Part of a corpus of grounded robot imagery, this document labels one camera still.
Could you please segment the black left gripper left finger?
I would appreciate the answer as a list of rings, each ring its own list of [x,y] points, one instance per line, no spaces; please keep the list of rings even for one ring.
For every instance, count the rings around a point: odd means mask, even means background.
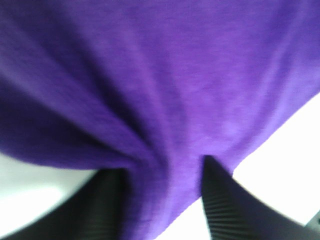
[[[100,170],[58,208],[5,240],[118,240],[126,186],[123,170]]]

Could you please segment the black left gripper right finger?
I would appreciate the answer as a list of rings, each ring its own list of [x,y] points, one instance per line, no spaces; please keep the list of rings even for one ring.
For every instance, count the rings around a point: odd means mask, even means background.
[[[203,160],[201,197],[213,240],[318,240],[320,233],[288,219],[240,186],[212,156]]]

